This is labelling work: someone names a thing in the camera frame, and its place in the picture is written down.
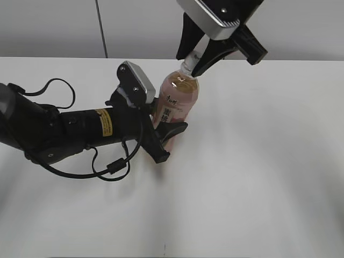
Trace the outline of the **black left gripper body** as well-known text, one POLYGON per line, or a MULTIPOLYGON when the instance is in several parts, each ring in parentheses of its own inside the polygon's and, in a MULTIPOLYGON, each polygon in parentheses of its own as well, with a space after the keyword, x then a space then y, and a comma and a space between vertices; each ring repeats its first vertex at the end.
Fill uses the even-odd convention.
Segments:
POLYGON ((136 140, 155 163, 167 161, 170 153, 160 143, 151 120, 155 102, 145 104, 139 109, 130 107, 124 94, 116 90, 105 104, 110 106, 108 111, 115 138, 136 140))

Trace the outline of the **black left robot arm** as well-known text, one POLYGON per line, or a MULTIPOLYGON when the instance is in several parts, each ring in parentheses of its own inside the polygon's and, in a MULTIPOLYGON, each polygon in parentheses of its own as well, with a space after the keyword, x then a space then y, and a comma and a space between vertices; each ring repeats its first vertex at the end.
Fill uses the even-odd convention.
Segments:
POLYGON ((17 139, 1 125, 1 143, 29 151, 47 164, 57 163, 91 147, 136 140, 156 163, 165 162, 164 149, 170 138, 184 132, 186 122, 161 122, 154 127, 150 118, 152 104, 142 109, 128 105, 121 88, 106 102, 105 109, 59 112, 54 105, 38 104, 1 84, 1 112, 17 139))

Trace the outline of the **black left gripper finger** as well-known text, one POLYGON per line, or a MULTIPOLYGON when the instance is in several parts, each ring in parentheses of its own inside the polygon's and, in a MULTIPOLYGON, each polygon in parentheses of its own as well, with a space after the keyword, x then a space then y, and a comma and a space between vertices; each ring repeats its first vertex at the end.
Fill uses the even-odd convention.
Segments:
POLYGON ((183 133, 187 127, 188 123, 184 121, 178 123, 166 123, 161 121, 155 129, 155 133, 160 143, 164 146, 171 138, 183 133))

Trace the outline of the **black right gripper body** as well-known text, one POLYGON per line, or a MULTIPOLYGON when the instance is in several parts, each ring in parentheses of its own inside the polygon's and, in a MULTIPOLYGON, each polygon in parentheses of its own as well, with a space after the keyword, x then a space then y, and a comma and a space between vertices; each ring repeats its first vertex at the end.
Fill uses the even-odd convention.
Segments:
POLYGON ((240 25, 229 39, 225 40, 225 51, 220 56, 222 59, 240 51, 250 65, 258 64, 268 53, 260 44, 254 34, 247 27, 247 22, 263 3, 263 0, 233 1, 237 9, 240 25))

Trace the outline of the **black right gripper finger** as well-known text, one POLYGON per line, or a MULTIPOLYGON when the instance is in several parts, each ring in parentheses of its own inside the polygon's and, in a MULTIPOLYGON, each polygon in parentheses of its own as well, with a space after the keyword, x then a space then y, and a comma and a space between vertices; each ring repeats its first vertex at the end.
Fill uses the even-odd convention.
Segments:
POLYGON ((237 46, 230 39, 219 41, 210 39, 202 55, 198 53, 191 54, 191 76, 201 76, 215 63, 236 52, 237 50, 237 46))
POLYGON ((204 36, 200 27, 186 14, 183 14, 183 30, 180 45, 176 54, 177 60, 185 59, 204 36))

